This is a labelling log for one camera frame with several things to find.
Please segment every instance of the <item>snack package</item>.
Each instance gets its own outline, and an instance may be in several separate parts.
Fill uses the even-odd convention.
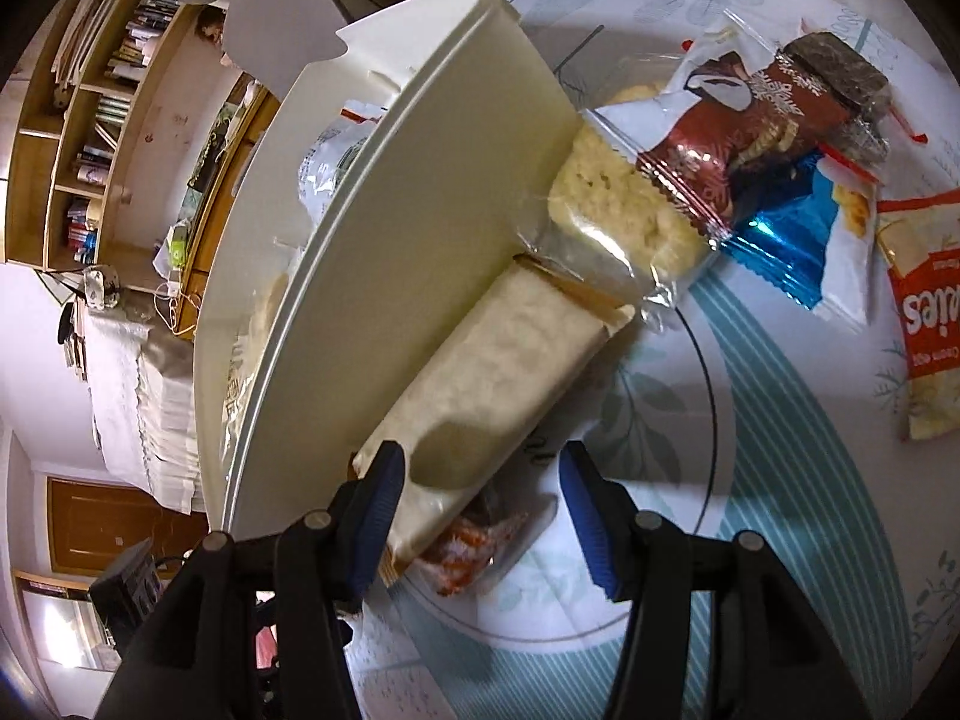
[[[352,460],[363,476],[383,440],[407,458],[387,538],[398,575],[462,512],[634,316],[529,257],[493,282],[407,386]],[[390,572],[381,570],[385,581]]]
[[[632,60],[618,76],[659,77],[659,83],[631,79],[608,103],[653,98],[679,62],[679,57]],[[640,306],[645,319],[651,306],[672,307],[710,255],[707,238],[586,122],[553,181],[546,215],[531,208],[518,223],[531,254]]]
[[[488,484],[414,561],[438,595],[455,595],[472,586],[499,562],[526,522],[526,512],[504,514]]]
[[[874,186],[815,149],[744,191],[757,210],[721,250],[815,314],[866,327]]]
[[[904,329],[911,439],[960,427],[960,190],[877,204]]]
[[[584,118],[717,245],[754,210],[736,202],[738,185],[831,138],[858,142],[857,118],[887,105],[878,90],[885,77],[835,36],[778,50],[728,13],[659,95]]]
[[[340,115],[306,152],[298,172],[299,201],[313,224],[320,224],[344,173],[373,133],[385,110],[371,103],[347,100]]]

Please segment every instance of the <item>white bedsheet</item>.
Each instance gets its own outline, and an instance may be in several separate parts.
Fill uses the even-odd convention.
[[[167,509],[203,512],[193,409],[193,344],[175,338],[149,295],[87,310],[88,381],[107,470]]]

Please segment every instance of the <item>patterned tablecloth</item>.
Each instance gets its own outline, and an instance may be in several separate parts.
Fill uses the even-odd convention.
[[[724,8],[788,40],[800,18],[885,71],[928,146],[901,194],[960,185],[960,93],[877,25],[831,0],[508,0],[574,103],[624,55],[679,51]],[[960,434],[903,442],[906,365],[875,259],[872,325],[816,319],[730,261],[694,285],[662,334],[623,334],[531,435],[505,485],[528,509],[558,494],[554,453],[582,436],[604,474],[689,532],[763,533],[835,637],[877,718],[899,718],[952,644],[960,601]],[[688,715],[703,694],[697,597]],[[373,718],[593,718],[626,605],[589,581],[563,501],[496,589],[440,599],[417,577],[375,589],[347,648]]]

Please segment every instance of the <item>white plastic container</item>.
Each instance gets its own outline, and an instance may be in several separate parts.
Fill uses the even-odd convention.
[[[264,136],[200,311],[203,495],[211,526],[237,538],[328,504],[350,453],[520,248],[517,201],[546,194],[579,124],[503,0],[406,1],[338,34],[347,53],[305,68]],[[348,98],[390,111],[307,240],[296,169]],[[304,245],[224,480],[230,348],[284,247]]]

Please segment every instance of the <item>blue foil wrapper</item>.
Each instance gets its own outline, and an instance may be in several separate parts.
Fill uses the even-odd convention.
[[[738,188],[737,201],[754,206],[755,212],[721,247],[808,309],[824,297],[827,243],[839,213],[832,180],[817,170],[823,158],[811,151]]]

